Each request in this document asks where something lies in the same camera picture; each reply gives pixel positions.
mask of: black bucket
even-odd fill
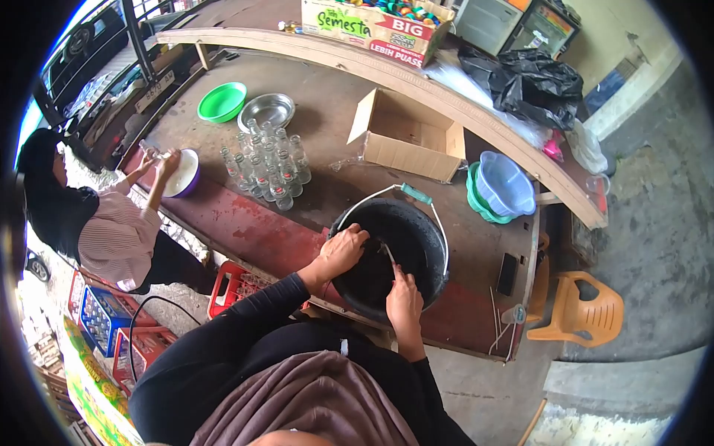
[[[329,238],[349,209],[330,228]],[[445,243],[439,227],[424,212],[409,203],[391,198],[371,198],[360,204],[341,230],[358,223],[369,232],[365,250],[357,265],[332,280],[340,296],[359,313],[388,322],[386,298],[392,289],[391,260],[380,252],[386,243],[405,274],[414,274],[416,287],[429,308],[446,286],[448,271]]]

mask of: blue bottle crate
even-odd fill
[[[131,316],[109,291],[85,286],[79,318],[105,358],[114,356],[117,329],[128,327]]]

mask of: brown hijab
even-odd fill
[[[275,430],[309,432],[335,445],[418,446],[379,384],[340,353],[300,353],[236,388],[191,446],[242,446]]]

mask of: car wheel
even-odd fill
[[[49,271],[47,270],[45,265],[42,264],[42,262],[33,259],[31,260],[30,264],[27,265],[27,267],[30,273],[32,273],[39,280],[43,282],[49,281]]]
[[[89,49],[94,40],[94,26],[82,24],[72,33],[72,36],[64,46],[64,60],[70,61],[79,54],[89,56]]]

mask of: striped shirt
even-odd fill
[[[156,211],[140,209],[128,194],[126,180],[99,191],[99,207],[78,243],[82,267],[125,291],[144,282],[161,227]]]

